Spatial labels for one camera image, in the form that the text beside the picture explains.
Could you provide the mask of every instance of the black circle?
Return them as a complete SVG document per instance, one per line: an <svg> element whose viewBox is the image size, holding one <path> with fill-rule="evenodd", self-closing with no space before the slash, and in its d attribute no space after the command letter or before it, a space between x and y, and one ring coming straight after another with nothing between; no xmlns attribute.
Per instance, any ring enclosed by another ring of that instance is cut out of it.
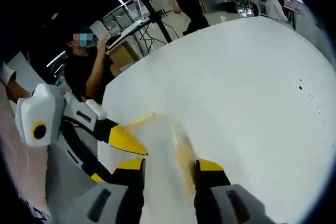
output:
<svg viewBox="0 0 336 224"><path fill-rule="evenodd" d="M34 138L41 139L47 132L47 128L44 125L39 125L34 129Z"/></svg>

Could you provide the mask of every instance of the person in white shirt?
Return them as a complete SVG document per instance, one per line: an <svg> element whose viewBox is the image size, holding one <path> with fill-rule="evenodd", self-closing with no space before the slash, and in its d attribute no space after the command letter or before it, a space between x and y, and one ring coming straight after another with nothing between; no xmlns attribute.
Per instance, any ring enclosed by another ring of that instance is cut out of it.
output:
<svg viewBox="0 0 336 224"><path fill-rule="evenodd" d="M288 22L288 18L283 13L282 7L278 0L268 0L265 3L266 15L282 22Z"/></svg>
<svg viewBox="0 0 336 224"><path fill-rule="evenodd" d="M260 15L260 8L262 6L262 1L261 0L251 0L251 3L253 4L253 14L254 16L259 16Z"/></svg>

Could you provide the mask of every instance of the desk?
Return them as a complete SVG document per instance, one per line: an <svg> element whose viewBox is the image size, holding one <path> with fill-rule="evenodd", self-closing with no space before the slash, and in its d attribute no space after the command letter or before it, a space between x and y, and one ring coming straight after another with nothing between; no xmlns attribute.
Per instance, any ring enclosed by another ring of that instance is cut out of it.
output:
<svg viewBox="0 0 336 224"><path fill-rule="evenodd" d="M335 87L333 68L311 43L253 17L154 51L107 85L102 106L124 124L152 112L180 120L199 157L222 165L275 222L295 223L335 158Z"/></svg>
<svg viewBox="0 0 336 224"><path fill-rule="evenodd" d="M295 20L295 14L300 14L297 10L290 8L288 6L284 6L285 9L289 11L288 13L288 22L293 23L293 28L296 30L296 20Z"/></svg>
<svg viewBox="0 0 336 224"><path fill-rule="evenodd" d="M127 27L124 31L121 32L120 37L111 45L107 48L106 54L108 55L114 48L119 46L121 43L123 43L129 36L132 36L135 34L137 31L140 31L142 28L150 24L152 21L149 18L146 18L145 20L137 20L134 22L132 25ZM145 56L141 46L139 45L139 49L142 53L142 56Z"/></svg>

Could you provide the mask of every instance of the yellow robot part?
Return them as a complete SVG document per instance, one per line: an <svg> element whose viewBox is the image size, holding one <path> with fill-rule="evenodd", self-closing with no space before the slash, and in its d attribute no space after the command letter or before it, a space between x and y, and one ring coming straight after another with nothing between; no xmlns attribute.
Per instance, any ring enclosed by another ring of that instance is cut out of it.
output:
<svg viewBox="0 0 336 224"><path fill-rule="evenodd" d="M118 164L117 169L140 170L142 161L143 161L143 158L141 158L141 157L131 159L131 160L126 160L126 161Z"/></svg>
<svg viewBox="0 0 336 224"><path fill-rule="evenodd" d="M111 129L109 145L125 152L148 155L146 147L139 142L138 138L127 127L120 124Z"/></svg>
<svg viewBox="0 0 336 224"><path fill-rule="evenodd" d="M201 171L210 171L210 170L223 170L223 168L218 165L215 162L206 160L206 159L198 159L200 167L201 167Z"/></svg>

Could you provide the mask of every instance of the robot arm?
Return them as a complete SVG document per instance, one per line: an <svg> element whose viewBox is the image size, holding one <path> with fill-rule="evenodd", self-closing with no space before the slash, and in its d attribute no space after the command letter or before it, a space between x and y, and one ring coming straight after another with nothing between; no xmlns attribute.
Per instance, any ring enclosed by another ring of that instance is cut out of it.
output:
<svg viewBox="0 0 336 224"><path fill-rule="evenodd" d="M138 139L107 119L107 112L94 100L79 102L70 91L63 97L54 85L39 84L31 97L19 99L15 122L22 141L32 147L57 141L62 122L69 122L122 151L147 155Z"/></svg>

